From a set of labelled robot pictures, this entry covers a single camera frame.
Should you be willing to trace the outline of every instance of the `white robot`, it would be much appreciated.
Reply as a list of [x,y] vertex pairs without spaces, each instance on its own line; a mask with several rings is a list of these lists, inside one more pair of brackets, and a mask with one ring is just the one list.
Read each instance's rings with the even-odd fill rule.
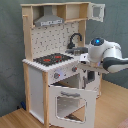
[[86,56],[82,54],[80,61],[82,63],[85,62],[84,64],[90,67],[103,68],[109,73],[119,72],[128,68],[128,58],[122,58],[120,45],[102,38],[94,38],[90,42],[88,53],[86,53]]

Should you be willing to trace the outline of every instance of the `floor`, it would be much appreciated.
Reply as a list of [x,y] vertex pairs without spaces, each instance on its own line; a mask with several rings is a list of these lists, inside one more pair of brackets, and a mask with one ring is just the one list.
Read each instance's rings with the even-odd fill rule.
[[[79,119],[83,109],[74,112]],[[128,118],[128,89],[102,81],[102,95],[97,99],[94,128],[117,128]],[[32,115],[19,109],[0,118],[0,128],[44,128]]]

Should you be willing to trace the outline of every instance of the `stovetop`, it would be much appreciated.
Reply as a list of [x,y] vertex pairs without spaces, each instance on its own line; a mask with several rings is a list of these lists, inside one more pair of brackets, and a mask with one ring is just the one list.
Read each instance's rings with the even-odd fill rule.
[[73,57],[70,57],[61,53],[54,53],[51,55],[36,58],[33,61],[48,67],[48,66],[62,63],[64,61],[71,60],[71,59],[73,59]]

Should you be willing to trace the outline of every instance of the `knob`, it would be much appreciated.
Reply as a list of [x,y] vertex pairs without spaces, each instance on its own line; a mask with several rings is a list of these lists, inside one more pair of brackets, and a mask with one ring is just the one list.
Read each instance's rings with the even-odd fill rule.
[[73,68],[72,68],[72,71],[73,71],[73,72],[76,72],[76,70],[77,70],[77,67],[73,67]]
[[59,76],[60,76],[60,74],[58,74],[58,73],[55,73],[55,74],[54,74],[54,78],[55,78],[55,79],[58,79]]

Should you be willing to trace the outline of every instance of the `door handle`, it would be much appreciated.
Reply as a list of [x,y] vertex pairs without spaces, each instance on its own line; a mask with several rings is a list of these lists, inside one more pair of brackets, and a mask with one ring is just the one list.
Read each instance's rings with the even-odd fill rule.
[[65,96],[72,96],[72,97],[80,97],[80,94],[78,94],[78,93],[75,93],[75,94],[70,94],[70,93],[67,93],[67,92],[62,92],[61,91],[61,94],[62,95],[65,95]]
[[86,88],[86,84],[88,83],[88,80],[87,80],[87,78],[85,78],[85,76],[83,77],[83,80],[84,80],[84,87],[82,87],[82,89],[85,89]]

